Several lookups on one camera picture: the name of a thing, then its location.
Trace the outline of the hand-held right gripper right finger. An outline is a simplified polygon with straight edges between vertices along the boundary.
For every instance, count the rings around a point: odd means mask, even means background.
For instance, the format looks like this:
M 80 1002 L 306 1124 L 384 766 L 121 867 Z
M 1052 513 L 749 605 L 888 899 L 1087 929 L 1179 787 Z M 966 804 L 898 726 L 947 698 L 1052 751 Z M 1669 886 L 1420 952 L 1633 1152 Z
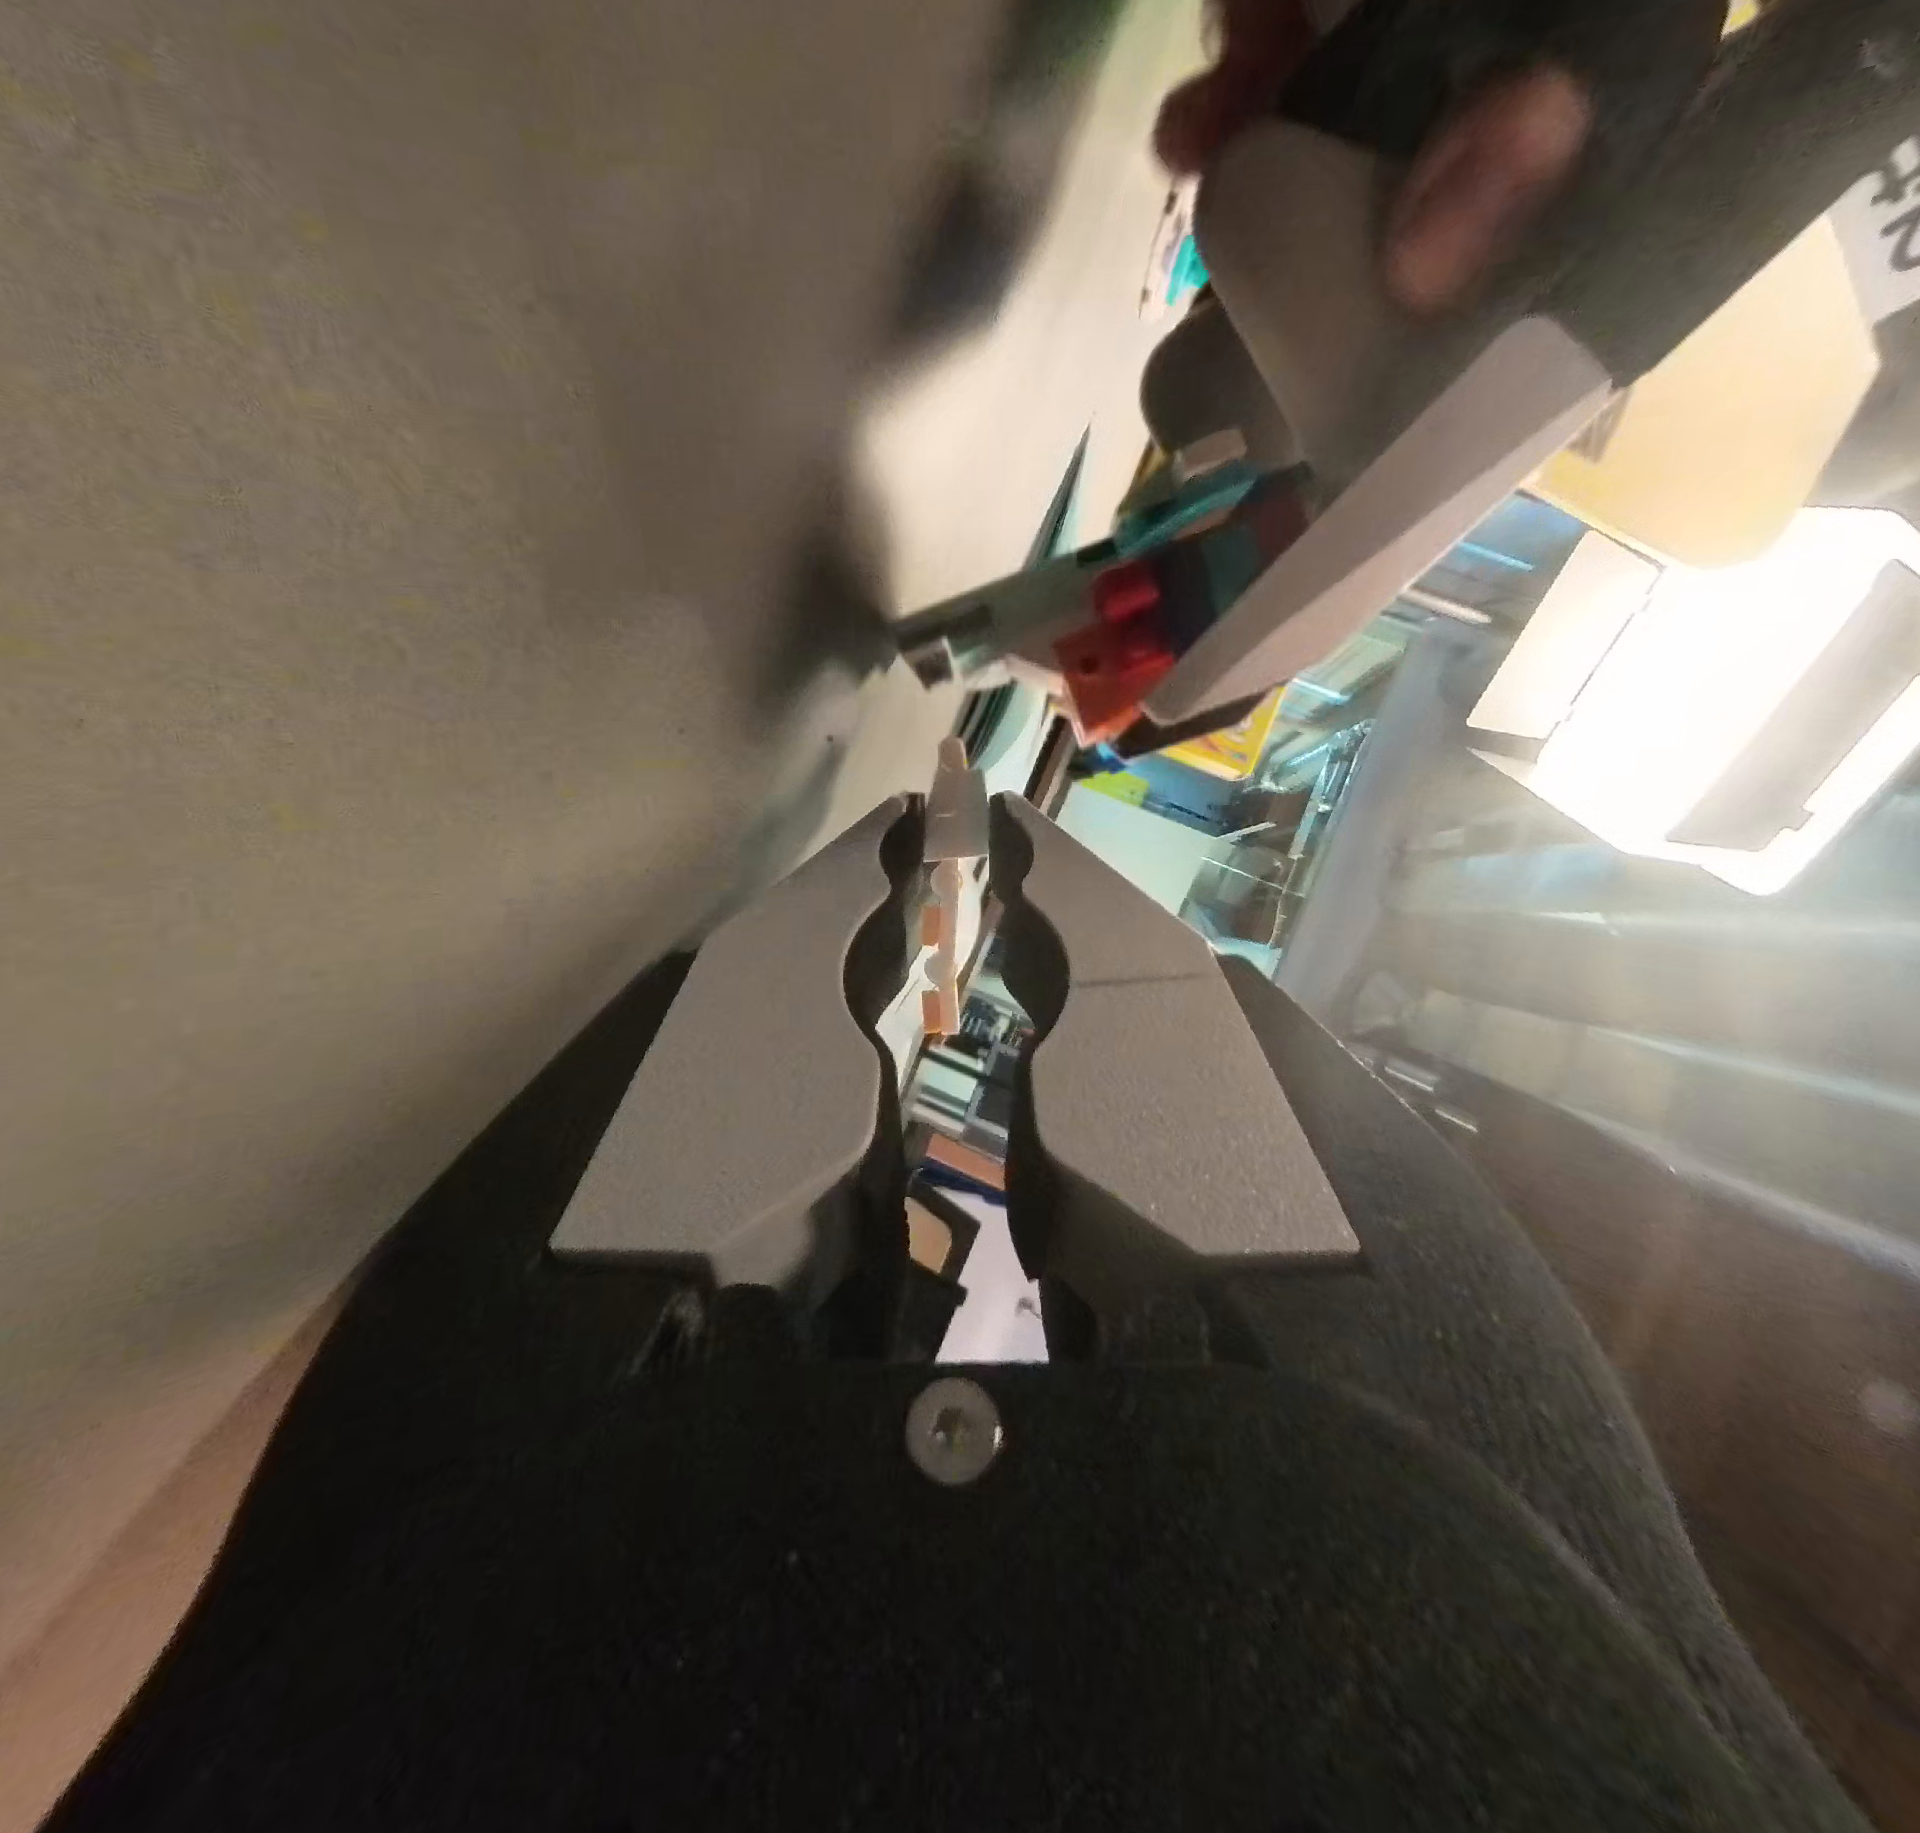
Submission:
M 1018 794 L 990 800 L 990 890 L 1034 1026 L 1005 1155 L 1026 1275 L 1185 1286 L 1356 1262 L 1235 987 L 1260 976 Z

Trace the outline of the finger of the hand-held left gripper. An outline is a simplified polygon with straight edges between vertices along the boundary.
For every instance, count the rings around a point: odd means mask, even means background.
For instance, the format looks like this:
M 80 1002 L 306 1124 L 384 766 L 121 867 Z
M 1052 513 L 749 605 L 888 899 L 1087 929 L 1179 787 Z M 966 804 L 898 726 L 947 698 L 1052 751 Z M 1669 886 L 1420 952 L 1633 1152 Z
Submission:
M 1245 129 L 1213 159 L 1191 228 L 1209 288 L 1140 377 L 1164 453 L 1235 431 L 1256 467 L 1342 495 L 1516 320 L 1507 281 L 1451 312 L 1391 297 L 1381 235 L 1401 175 L 1291 121 Z
M 1369 623 L 1609 404 L 1600 360 L 1535 312 L 1441 386 L 1144 698 L 1174 726 L 1260 698 Z

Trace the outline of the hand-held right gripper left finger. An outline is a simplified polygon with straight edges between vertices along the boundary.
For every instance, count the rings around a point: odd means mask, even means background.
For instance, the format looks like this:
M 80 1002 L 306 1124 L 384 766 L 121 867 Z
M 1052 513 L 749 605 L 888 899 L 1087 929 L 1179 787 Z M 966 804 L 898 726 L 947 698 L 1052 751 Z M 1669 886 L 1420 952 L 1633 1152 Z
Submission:
M 922 798 L 896 794 L 715 926 L 549 1247 L 715 1286 L 838 1286 L 900 1143 L 881 1018 L 916 959 Z

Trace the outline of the teal white red lego assembly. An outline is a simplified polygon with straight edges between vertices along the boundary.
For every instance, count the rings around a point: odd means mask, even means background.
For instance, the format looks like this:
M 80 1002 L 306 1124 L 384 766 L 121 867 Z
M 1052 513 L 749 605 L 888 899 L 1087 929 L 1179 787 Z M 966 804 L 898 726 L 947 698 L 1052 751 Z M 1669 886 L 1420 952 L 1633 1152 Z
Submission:
M 1083 742 L 1117 742 L 1306 531 L 1316 501 L 1304 461 L 1266 466 L 1237 428 L 1151 451 L 1109 535 L 913 614 L 891 636 L 925 685 L 1022 680 Z

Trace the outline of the small white orange lego piece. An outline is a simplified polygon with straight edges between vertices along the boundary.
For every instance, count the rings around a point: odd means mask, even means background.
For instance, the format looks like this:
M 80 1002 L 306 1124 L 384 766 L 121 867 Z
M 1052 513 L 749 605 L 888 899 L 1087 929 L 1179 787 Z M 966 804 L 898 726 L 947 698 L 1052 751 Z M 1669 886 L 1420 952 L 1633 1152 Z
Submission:
M 990 792 L 958 738 L 938 744 L 922 819 L 904 998 L 916 1010 L 920 1037 L 943 1041 L 963 1023 L 963 996 L 990 897 Z

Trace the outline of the person's left hand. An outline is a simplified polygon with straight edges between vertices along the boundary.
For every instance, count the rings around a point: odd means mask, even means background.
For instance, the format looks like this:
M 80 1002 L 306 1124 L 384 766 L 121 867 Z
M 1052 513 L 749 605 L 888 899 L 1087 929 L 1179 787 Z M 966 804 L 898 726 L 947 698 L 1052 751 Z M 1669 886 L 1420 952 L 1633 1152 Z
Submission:
M 1273 108 L 1318 38 L 1310 0 L 1204 0 L 1209 65 L 1172 87 L 1155 117 L 1168 177 L 1201 175 Z M 1549 65 L 1475 89 L 1428 134 L 1387 212 L 1387 294 L 1417 316 L 1472 300 L 1571 183 L 1591 125 L 1589 94 Z

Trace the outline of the rectangular ceiling light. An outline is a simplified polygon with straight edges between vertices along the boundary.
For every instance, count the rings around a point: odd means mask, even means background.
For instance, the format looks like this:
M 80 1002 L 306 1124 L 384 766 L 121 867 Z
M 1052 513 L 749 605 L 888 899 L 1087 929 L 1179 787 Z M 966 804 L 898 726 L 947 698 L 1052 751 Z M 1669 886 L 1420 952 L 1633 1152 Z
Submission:
M 1591 531 L 1471 747 L 1621 854 L 1778 893 L 1915 762 L 1915 553 L 1865 507 L 1806 507 L 1712 571 Z

